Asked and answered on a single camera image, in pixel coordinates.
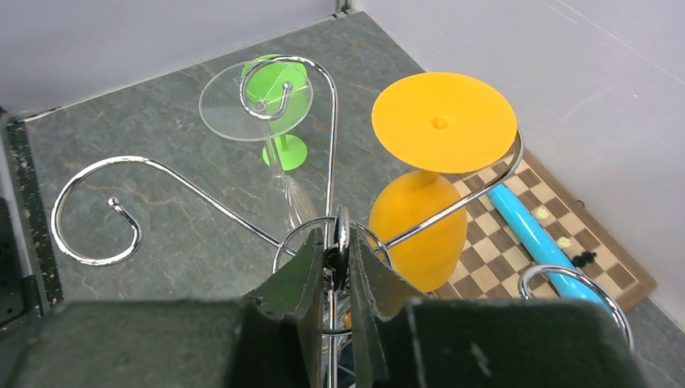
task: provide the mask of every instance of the glass base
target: glass base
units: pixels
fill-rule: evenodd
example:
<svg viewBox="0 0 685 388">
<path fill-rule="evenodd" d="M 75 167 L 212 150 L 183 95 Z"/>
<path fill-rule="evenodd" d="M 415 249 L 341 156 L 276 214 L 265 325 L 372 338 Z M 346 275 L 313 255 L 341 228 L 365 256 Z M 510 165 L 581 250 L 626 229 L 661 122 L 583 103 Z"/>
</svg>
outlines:
<svg viewBox="0 0 685 388">
<path fill-rule="evenodd" d="M 307 159 L 307 145 L 302 139 L 293 135 L 281 135 L 275 139 L 280 162 L 285 171 L 295 170 Z M 262 148 L 262 159 L 269 166 L 267 147 Z"/>
</svg>

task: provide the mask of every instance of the marble surface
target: marble surface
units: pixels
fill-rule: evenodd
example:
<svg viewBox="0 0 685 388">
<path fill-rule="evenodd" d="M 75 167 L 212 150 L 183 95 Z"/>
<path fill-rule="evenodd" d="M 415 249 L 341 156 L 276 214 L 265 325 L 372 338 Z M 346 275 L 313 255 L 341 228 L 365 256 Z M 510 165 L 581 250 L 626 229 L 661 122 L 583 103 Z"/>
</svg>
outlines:
<svg viewBox="0 0 685 388">
<path fill-rule="evenodd" d="M 218 72 L 268 53 L 311 58 L 333 75 L 340 100 L 335 203 L 346 204 L 353 219 L 366 222 L 382 188 L 408 170 L 374 136 L 373 102 L 390 83 L 422 70 L 364 14 L 320 23 L 27 123 L 45 212 L 52 212 L 59 191 L 83 167 L 131 154 L 165 163 L 262 226 L 260 195 L 270 178 L 260 159 L 262 144 L 218 137 L 200 119 L 198 100 Z M 291 175 L 322 215 L 330 94 L 323 79 L 310 74 L 313 106 L 292 131 L 309 146 L 309 158 Z M 106 257 L 130 241 L 125 221 L 107 208 L 109 196 L 119 197 L 140 222 L 142 248 L 122 264 L 94 268 L 53 245 L 65 300 L 235 297 L 271 273 L 274 250 L 265 242 L 170 177 L 137 165 L 96 173 L 67 203 L 65 237 L 84 255 Z"/>
</svg>

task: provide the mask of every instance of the blue cylinder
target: blue cylinder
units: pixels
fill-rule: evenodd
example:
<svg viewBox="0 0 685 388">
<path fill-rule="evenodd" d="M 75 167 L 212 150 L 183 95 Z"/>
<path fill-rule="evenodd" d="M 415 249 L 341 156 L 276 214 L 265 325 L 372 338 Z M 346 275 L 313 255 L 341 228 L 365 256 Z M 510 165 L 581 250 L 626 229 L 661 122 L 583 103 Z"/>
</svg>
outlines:
<svg viewBox="0 0 685 388">
<path fill-rule="evenodd" d="M 537 264 L 556 264 L 574 269 L 569 258 L 511 190 L 500 184 L 488 196 Z M 548 278 L 562 297 L 586 299 L 604 306 L 602 299 L 577 280 L 557 273 L 548 274 Z"/>
</svg>

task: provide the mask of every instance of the metal hook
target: metal hook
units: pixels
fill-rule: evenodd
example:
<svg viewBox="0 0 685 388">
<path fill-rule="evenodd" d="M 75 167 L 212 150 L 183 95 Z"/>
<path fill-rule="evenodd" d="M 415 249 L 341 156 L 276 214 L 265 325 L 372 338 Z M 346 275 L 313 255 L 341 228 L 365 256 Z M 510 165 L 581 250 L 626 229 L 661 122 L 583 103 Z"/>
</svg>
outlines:
<svg viewBox="0 0 685 388">
<path fill-rule="evenodd" d="M 179 181 L 183 186 L 190 189 L 197 196 L 199 196 L 205 202 L 209 203 L 215 209 L 219 210 L 222 214 L 224 214 L 231 220 L 235 221 L 238 225 L 242 226 L 243 228 L 249 230 L 254 234 L 257 234 L 261 239 L 271 244 L 273 247 L 278 247 L 280 245 L 280 242 L 275 238 L 271 237 L 267 232 L 259 229 L 257 226 L 250 223 L 245 218 L 234 213 L 231 209 L 225 207 L 219 201 L 215 200 L 213 197 L 207 194 L 204 190 L 198 188 L 188 179 L 180 175 L 178 172 L 172 170 L 171 168 L 165 166 L 164 164 L 161 164 L 160 162 L 157 162 L 153 159 L 141 156 L 116 156 L 114 158 L 107 158 L 99 162 L 95 162 L 81 170 L 78 174 L 76 174 L 72 179 L 69 180 L 69 182 L 64 186 L 64 188 L 62 188 L 60 195 L 57 196 L 57 199 L 55 200 L 53 215 L 50 218 L 50 226 L 53 231 L 53 236 L 55 238 L 55 241 L 57 242 L 57 246 L 59 247 L 60 251 L 67 254 L 69 257 L 77 260 L 79 263 L 97 266 L 117 264 L 136 253 L 138 248 L 141 246 L 143 238 L 141 226 L 138 224 L 136 219 L 133 218 L 133 216 L 131 216 L 126 211 L 126 209 L 124 209 L 124 206 L 122 206 L 121 201 L 115 197 L 112 197 L 109 200 L 107 200 L 107 204 L 111 209 L 113 209 L 121 217 L 123 217 L 133 230 L 132 241 L 129 244 L 128 248 L 126 248 L 123 252 L 105 259 L 92 259 L 89 257 L 85 257 L 84 255 L 81 255 L 78 252 L 74 251 L 71 247 L 69 247 L 69 245 L 64 240 L 64 237 L 62 236 L 62 211 L 64 203 L 66 202 L 69 195 L 88 175 L 93 174 L 94 172 L 101 170 L 104 167 L 121 163 L 140 163 L 167 173 L 171 176 L 171 178 Z M 282 251 L 286 251 L 289 255 L 295 255 L 295 251 L 290 249 L 289 247 L 284 247 Z"/>
<path fill-rule="evenodd" d="M 261 113 L 261 111 L 265 109 L 256 109 L 253 108 L 252 105 L 250 104 L 249 101 L 247 101 L 247 84 L 250 83 L 252 80 L 252 77 L 257 74 L 258 71 L 260 71 L 262 68 L 265 66 L 269 65 L 269 63 L 273 62 L 272 59 L 260 59 L 257 61 L 257 64 L 252 66 L 250 70 L 247 71 L 245 74 L 245 77 L 243 77 L 240 80 L 240 104 L 242 105 L 243 109 L 250 114 L 250 116 L 253 116 L 259 120 L 262 121 L 273 121 L 276 119 L 279 119 L 280 117 L 283 116 L 285 113 L 286 109 L 288 109 L 288 100 L 290 99 L 290 93 L 292 91 L 292 84 L 288 81 L 284 82 L 283 84 L 283 94 L 281 95 L 280 98 L 280 106 L 278 110 L 273 114 L 273 115 L 268 115 L 266 113 Z"/>
<path fill-rule="evenodd" d="M 624 333 L 625 340 L 632 351 L 634 346 L 634 340 L 632 337 L 632 331 L 630 330 L 630 324 L 628 323 L 628 318 L 625 313 L 620 308 L 616 300 L 609 295 L 609 293 L 604 290 L 600 285 L 598 285 L 594 280 L 588 278 L 587 276 L 575 272 L 573 269 L 562 267 L 561 265 L 536 265 L 530 267 L 526 272 L 519 278 L 519 294 L 523 299 L 527 301 L 531 300 L 533 296 L 531 295 L 531 290 L 528 288 L 528 282 L 536 275 L 540 275 L 547 272 L 558 273 L 560 275 L 568 276 L 575 279 L 585 285 L 592 292 L 596 293 L 598 297 L 604 301 L 609 310 L 611 311 L 611 316 L 616 322 L 616 326 Z"/>
</svg>

